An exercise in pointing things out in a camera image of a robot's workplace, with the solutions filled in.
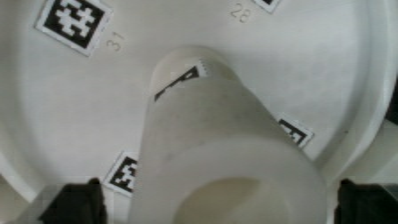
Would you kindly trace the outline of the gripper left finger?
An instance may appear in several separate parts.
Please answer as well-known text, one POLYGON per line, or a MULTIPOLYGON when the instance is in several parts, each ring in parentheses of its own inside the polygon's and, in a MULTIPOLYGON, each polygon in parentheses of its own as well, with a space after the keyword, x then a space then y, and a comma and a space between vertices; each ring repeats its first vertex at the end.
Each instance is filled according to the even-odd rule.
POLYGON ((106 224, 106 205, 99 179, 66 184, 39 215, 42 224, 106 224))

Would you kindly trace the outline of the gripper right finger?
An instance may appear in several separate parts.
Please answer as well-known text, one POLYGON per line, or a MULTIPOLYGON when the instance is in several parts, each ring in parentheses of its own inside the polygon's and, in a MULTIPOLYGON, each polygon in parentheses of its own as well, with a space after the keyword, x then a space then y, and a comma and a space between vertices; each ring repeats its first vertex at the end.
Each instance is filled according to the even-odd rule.
POLYGON ((337 189, 337 224, 398 224, 398 187, 343 179, 337 189))

